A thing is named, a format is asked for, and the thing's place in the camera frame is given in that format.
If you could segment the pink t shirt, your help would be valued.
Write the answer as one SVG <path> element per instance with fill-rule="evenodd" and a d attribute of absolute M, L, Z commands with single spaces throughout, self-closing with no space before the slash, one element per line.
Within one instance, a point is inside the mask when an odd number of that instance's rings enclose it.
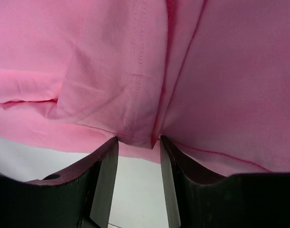
<path fill-rule="evenodd" d="M 0 0 L 0 137 L 228 176 L 290 171 L 290 0 Z"/>

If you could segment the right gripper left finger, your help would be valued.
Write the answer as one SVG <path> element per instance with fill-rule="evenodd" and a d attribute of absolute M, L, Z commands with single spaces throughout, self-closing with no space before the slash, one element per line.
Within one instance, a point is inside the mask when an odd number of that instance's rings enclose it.
<path fill-rule="evenodd" d="M 118 165 L 118 139 L 42 180 L 0 175 L 0 228 L 106 228 Z"/>

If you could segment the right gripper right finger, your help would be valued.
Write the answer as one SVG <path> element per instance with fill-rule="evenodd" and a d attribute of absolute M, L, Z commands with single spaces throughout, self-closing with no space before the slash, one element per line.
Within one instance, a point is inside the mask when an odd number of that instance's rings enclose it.
<path fill-rule="evenodd" d="M 171 228 L 290 228 L 290 173 L 215 173 L 160 140 Z"/>

